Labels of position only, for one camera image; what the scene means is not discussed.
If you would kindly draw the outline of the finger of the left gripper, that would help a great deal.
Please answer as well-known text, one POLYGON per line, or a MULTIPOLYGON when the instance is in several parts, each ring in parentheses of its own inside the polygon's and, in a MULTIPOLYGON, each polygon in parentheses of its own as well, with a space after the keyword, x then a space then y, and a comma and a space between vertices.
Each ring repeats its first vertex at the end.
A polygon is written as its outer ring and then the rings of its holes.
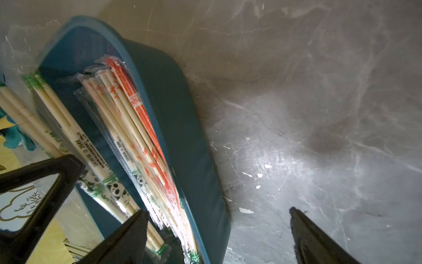
POLYGON ((65 155, 33 163, 1 175, 2 194, 48 176, 58 176, 20 230, 1 231, 2 264, 24 264, 27 262, 84 169, 85 165, 76 156, 65 155))

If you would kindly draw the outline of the green label chopsticks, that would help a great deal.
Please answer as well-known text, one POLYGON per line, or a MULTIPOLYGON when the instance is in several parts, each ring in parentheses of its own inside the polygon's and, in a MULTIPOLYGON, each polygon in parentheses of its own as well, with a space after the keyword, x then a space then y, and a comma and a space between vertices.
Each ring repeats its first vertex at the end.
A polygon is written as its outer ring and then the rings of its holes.
POLYGON ((62 150, 63 144, 52 130, 3 83, 1 83, 1 108, 49 156, 57 158, 68 152, 62 150))

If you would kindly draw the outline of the teal plastic storage box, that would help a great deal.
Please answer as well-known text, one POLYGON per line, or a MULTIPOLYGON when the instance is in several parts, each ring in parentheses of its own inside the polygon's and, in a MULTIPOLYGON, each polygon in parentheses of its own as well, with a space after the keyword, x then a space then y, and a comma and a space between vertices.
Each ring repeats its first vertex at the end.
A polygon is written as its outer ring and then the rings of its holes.
POLYGON ((96 18, 80 15, 48 38, 35 64, 111 169, 123 173, 105 138, 74 95, 78 86, 65 80, 105 54, 120 57, 129 69, 204 262, 223 263, 230 219, 189 86, 176 61, 157 48, 123 38, 96 18))

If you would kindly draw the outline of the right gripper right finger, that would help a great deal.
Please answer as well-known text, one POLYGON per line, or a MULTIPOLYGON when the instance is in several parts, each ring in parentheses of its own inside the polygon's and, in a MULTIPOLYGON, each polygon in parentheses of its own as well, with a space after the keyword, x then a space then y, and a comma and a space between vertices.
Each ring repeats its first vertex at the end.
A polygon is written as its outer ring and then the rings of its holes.
POLYGON ((299 264, 359 264, 304 212, 295 207, 290 208, 289 212, 296 259, 299 264))

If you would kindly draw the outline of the green panda chopsticks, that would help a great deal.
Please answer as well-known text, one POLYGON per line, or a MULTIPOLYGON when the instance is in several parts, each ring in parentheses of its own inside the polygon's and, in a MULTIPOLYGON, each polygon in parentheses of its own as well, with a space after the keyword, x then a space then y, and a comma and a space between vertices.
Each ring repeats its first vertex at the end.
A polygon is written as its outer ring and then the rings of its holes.
POLYGON ((79 154, 89 166, 89 172, 100 180, 98 184, 94 184, 98 192, 106 197, 100 204, 104 208, 110 209, 111 214, 119 221, 133 216, 139 207, 129 194, 116 195, 113 189, 107 188, 107 185, 122 186, 122 184, 51 87, 37 73, 23 75, 22 79, 30 89, 35 91, 49 110, 50 115, 60 125, 62 134, 71 144, 68 149, 79 154))

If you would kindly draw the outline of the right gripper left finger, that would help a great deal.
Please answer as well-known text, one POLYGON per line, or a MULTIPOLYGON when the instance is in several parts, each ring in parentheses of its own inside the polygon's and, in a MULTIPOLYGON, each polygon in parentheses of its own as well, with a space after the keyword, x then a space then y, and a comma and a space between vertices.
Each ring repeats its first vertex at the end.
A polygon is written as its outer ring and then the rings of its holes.
POLYGON ((137 211, 80 264, 141 264, 146 248, 148 214, 137 211))

